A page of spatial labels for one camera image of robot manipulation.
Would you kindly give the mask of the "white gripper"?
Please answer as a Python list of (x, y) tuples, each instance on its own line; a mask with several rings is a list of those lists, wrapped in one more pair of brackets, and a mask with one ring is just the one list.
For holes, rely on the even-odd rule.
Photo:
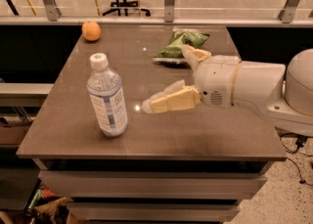
[(201, 101), (211, 107), (230, 107), (234, 75), (242, 60), (236, 56), (211, 57), (210, 52), (190, 45), (182, 45), (181, 51), (194, 70), (196, 86), (188, 86), (184, 80), (176, 81), (145, 100), (142, 110), (146, 113), (183, 111)]

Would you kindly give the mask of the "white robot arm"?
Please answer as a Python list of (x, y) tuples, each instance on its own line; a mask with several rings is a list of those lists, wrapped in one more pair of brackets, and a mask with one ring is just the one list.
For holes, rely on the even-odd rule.
[(291, 133), (313, 136), (313, 51), (296, 54), (288, 65), (213, 56), (189, 45), (182, 54), (194, 83), (183, 80), (142, 104), (146, 113), (182, 111), (203, 103), (210, 107), (242, 107)]

